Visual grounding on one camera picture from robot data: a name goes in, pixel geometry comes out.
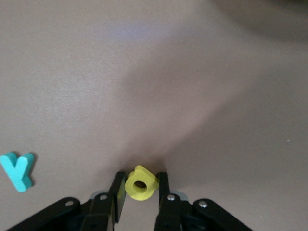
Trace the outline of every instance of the screw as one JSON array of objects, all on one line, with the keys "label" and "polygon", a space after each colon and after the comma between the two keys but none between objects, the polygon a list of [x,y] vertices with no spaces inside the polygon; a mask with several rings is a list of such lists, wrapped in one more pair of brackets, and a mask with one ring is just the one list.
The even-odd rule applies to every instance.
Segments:
[{"label": "screw", "polygon": [[202,207],[202,208],[206,208],[207,207],[207,202],[199,201],[199,206]]},{"label": "screw", "polygon": [[101,201],[106,200],[106,199],[107,199],[107,195],[101,195],[101,196],[100,196],[100,200],[101,200]]},{"label": "screw", "polygon": [[169,201],[174,201],[174,200],[175,200],[175,196],[172,195],[172,194],[170,194],[170,195],[168,195],[167,199],[168,199]]},{"label": "screw", "polygon": [[67,202],[65,203],[65,206],[66,206],[66,207],[72,206],[73,203],[74,203],[74,201],[67,201]]}]

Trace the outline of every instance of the teal foam piece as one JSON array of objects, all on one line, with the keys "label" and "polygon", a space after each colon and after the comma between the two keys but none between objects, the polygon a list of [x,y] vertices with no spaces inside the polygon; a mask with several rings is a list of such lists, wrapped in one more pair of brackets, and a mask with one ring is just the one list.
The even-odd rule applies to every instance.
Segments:
[{"label": "teal foam piece", "polygon": [[28,175],[33,162],[34,156],[31,153],[27,153],[19,158],[12,152],[0,156],[0,164],[16,190],[20,193],[24,193],[32,186],[31,179]]}]

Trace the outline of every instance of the metal screw head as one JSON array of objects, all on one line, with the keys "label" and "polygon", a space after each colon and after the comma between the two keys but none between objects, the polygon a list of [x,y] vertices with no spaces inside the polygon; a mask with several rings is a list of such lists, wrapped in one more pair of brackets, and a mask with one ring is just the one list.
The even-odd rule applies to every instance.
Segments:
[{"label": "metal screw head", "polygon": [[202,208],[206,208],[207,207],[207,202],[199,201],[199,206],[202,207]]},{"label": "metal screw head", "polygon": [[100,196],[100,200],[101,200],[101,201],[106,200],[106,199],[107,199],[107,195],[101,195],[101,196]]},{"label": "metal screw head", "polygon": [[73,203],[74,203],[74,201],[67,201],[67,202],[65,203],[65,206],[66,206],[66,207],[72,206]]},{"label": "metal screw head", "polygon": [[168,195],[167,199],[168,199],[169,201],[174,201],[174,200],[175,200],[175,196],[172,195],[172,194],[170,194],[170,195]]}]

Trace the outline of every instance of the yellow foam piece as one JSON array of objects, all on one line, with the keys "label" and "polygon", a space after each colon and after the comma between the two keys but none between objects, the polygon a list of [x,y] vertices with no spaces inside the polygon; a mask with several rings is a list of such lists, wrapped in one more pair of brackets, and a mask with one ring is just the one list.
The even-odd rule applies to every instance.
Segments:
[{"label": "yellow foam piece", "polygon": [[135,167],[125,183],[126,193],[137,201],[149,199],[158,187],[158,178],[141,165]]}]

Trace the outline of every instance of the yellow block with hole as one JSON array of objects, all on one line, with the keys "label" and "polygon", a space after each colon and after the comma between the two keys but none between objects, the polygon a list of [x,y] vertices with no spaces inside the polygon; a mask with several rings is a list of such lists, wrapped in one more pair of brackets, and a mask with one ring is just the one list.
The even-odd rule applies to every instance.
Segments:
[{"label": "yellow block with hole", "polygon": [[141,165],[135,167],[125,182],[126,193],[137,201],[149,199],[158,187],[158,178]]}]

